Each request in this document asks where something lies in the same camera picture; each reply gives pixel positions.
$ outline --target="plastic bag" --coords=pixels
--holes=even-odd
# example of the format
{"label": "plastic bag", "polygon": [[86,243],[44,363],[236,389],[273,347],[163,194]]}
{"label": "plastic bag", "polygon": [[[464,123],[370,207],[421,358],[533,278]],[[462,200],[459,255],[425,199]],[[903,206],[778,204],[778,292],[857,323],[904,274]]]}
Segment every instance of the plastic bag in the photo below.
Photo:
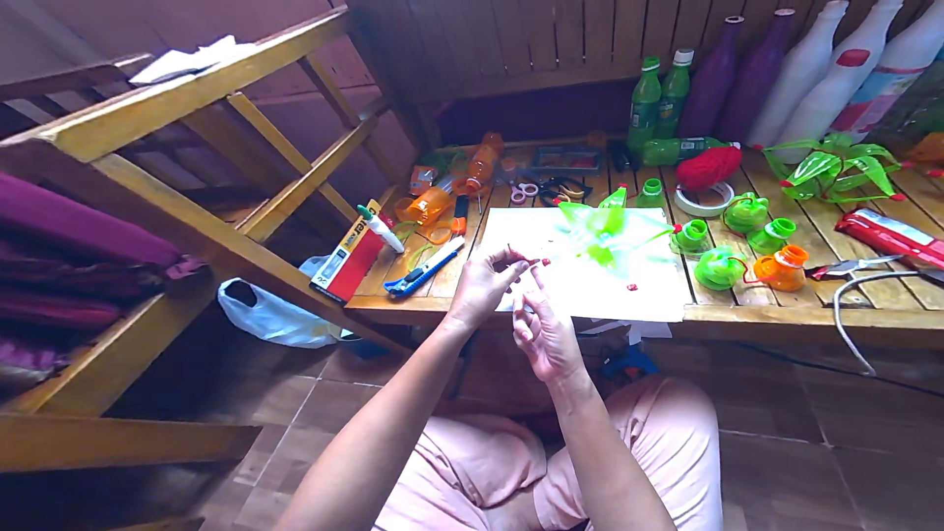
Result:
{"label": "plastic bag", "polygon": [[[327,256],[312,257],[299,269],[305,274],[313,275],[327,258]],[[288,347],[318,349],[337,343],[341,335],[341,327],[280,299],[256,285],[247,283],[256,295],[256,304],[253,306],[247,306],[230,297],[227,295],[227,288],[236,282],[244,281],[237,278],[221,283],[216,291],[216,299],[237,328],[264,341]]]}

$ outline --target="wooden chair frame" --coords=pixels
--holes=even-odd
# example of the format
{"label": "wooden chair frame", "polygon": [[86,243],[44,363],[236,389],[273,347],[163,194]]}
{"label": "wooden chair frame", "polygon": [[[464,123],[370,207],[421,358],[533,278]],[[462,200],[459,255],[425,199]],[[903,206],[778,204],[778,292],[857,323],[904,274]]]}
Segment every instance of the wooden chair frame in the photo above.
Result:
{"label": "wooden chair frame", "polygon": [[[357,113],[315,59],[312,51],[348,34],[359,46],[365,64],[383,91],[376,101]],[[166,293],[140,304],[100,335],[90,347],[73,356],[73,363],[57,378],[26,392],[7,410],[66,416],[99,416],[150,365],[170,342],[213,300],[223,279],[240,276],[337,325],[398,352],[411,345],[395,341],[382,328],[346,312],[337,302],[309,287],[308,277],[262,246],[285,220],[302,213],[302,202],[320,192],[345,218],[356,219],[354,209],[327,183],[328,176],[358,146],[363,146],[390,187],[380,197],[385,203],[406,184],[383,155],[371,133],[379,117],[393,110],[408,137],[425,146],[421,129],[393,99],[384,74],[363,47],[359,23],[347,7],[340,7],[290,27],[256,43],[255,48],[196,74],[120,94],[0,143],[0,169],[28,180],[51,181],[93,207],[134,223],[174,243],[185,252],[207,260],[211,274],[171,285]],[[244,86],[297,61],[337,111],[349,132],[313,162],[273,126],[252,102],[238,91]],[[298,172],[279,182],[243,151],[246,138],[228,130],[213,104],[224,101]],[[115,150],[177,120],[190,127],[249,175],[272,197],[246,219],[234,225],[207,212]],[[320,217],[308,217],[311,224]]]}

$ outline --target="person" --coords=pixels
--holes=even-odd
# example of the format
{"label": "person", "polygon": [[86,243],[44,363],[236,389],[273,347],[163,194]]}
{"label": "person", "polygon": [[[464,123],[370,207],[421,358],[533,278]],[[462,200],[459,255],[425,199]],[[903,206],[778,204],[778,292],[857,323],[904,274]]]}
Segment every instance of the person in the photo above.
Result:
{"label": "person", "polygon": [[540,264],[537,287],[515,295],[513,336],[548,387],[565,448],[546,459],[534,434],[497,416],[430,417],[460,348],[529,266],[509,248],[464,264],[442,322],[322,452],[278,531],[537,531],[588,518],[600,531],[721,529],[707,397],[655,375],[604,403]]}

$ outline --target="leg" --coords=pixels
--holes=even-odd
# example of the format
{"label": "leg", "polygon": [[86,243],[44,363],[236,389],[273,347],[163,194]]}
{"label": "leg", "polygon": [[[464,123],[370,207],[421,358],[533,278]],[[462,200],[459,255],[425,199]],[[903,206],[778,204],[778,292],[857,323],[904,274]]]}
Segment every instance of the leg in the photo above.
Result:
{"label": "leg", "polygon": [[[617,391],[606,407],[679,531],[720,531],[717,419],[708,397],[686,381],[651,376]],[[533,494],[548,531],[587,518],[567,448],[548,461]]]}
{"label": "leg", "polygon": [[486,507],[501,504],[546,470],[541,443],[508,419],[433,417],[375,526],[383,531],[494,529],[497,514]]}

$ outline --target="tiled floor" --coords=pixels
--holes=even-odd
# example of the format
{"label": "tiled floor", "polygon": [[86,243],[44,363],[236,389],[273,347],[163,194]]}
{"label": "tiled floor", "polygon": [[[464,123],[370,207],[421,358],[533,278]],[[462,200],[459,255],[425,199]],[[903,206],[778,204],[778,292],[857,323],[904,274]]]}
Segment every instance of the tiled floor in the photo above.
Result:
{"label": "tiled floor", "polygon": [[[597,355],[610,342],[585,341],[584,353]],[[403,359],[361,360],[344,347],[299,351],[247,336],[229,350],[231,380],[197,417],[264,429],[198,511],[207,517],[204,531],[268,530],[310,464]],[[693,380],[715,402],[727,531],[941,528],[944,400],[732,343],[656,340],[647,350],[663,372]],[[839,348],[792,354],[855,368]],[[882,374],[944,390],[944,355],[869,355]],[[599,362],[587,358],[590,367]],[[504,414],[553,437],[549,396],[503,334],[480,334],[459,397],[437,411]]]}

